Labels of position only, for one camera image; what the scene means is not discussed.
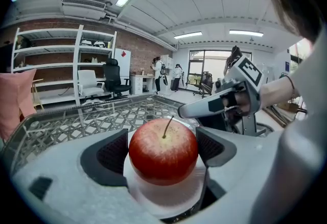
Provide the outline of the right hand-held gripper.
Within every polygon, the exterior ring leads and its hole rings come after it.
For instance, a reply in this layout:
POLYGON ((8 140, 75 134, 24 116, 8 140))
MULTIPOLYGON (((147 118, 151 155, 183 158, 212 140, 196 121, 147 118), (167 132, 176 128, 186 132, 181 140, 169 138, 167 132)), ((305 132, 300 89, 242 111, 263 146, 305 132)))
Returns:
POLYGON ((257 128, 255 113, 261 106, 260 88, 263 80, 263 73, 247 57, 242 56, 233 63, 225 77, 216 82, 216 94, 180 106, 178 115, 181 118, 197 118, 222 113, 228 132, 260 136, 266 129, 257 128), (249 113, 245 116, 226 114, 223 97, 230 92, 241 91, 249 95, 249 113))

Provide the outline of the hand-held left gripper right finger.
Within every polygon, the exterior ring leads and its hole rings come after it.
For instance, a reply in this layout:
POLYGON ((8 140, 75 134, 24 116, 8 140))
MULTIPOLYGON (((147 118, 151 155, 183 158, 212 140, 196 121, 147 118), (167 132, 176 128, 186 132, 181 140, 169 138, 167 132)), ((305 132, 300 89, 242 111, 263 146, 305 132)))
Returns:
POLYGON ((273 165, 280 131, 266 137, 197 127, 199 155, 218 197, 195 216, 196 223, 253 223, 255 201, 273 165))

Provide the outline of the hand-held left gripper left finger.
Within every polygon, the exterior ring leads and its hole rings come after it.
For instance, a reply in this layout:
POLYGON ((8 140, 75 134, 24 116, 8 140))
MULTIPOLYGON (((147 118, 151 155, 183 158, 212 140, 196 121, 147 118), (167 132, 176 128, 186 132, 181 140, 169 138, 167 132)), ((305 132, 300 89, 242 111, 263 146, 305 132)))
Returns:
POLYGON ((128 131, 53 145, 12 177, 45 223, 158 223, 131 196, 123 176, 128 131))

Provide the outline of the person's right hand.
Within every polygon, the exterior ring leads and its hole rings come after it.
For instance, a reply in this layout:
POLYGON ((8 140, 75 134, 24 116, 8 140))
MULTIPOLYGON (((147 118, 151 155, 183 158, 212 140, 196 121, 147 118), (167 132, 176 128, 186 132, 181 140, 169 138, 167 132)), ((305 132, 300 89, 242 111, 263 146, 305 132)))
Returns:
POLYGON ((246 91, 230 92, 222 100, 228 115, 245 116, 250 111, 250 99, 246 91))

